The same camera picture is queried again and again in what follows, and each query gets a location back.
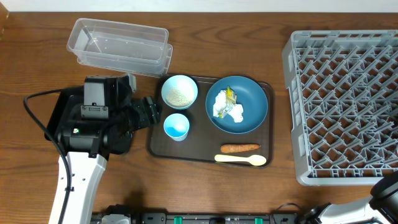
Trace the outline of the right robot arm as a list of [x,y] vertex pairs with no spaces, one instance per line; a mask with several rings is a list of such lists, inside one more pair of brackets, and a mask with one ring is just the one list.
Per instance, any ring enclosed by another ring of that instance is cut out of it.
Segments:
[[297,223],[394,223],[397,224],[397,172],[381,179],[371,196],[345,204],[315,207]]

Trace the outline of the clear plastic bin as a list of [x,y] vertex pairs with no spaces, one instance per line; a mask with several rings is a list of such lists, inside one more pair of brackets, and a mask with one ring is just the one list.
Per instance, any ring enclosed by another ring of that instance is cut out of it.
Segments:
[[160,27],[80,18],[67,42],[78,63],[161,77],[168,73],[173,46]]

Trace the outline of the light blue cup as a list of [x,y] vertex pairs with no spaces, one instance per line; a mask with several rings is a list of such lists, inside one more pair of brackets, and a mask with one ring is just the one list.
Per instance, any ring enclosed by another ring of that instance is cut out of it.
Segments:
[[186,139],[190,129],[188,118],[180,113],[174,113],[166,117],[164,121],[164,131],[174,141]]

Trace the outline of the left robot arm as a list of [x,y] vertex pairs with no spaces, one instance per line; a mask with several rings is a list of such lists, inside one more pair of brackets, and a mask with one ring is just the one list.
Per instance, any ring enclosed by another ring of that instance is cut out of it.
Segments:
[[128,99],[109,118],[88,118],[86,113],[108,111],[107,106],[84,105],[83,96],[61,94],[49,127],[65,151],[59,159],[57,190],[50,223],[89,223],[95,195],[110,154],[130,150],[133,133],[160,121],[160,108],[147,96]]

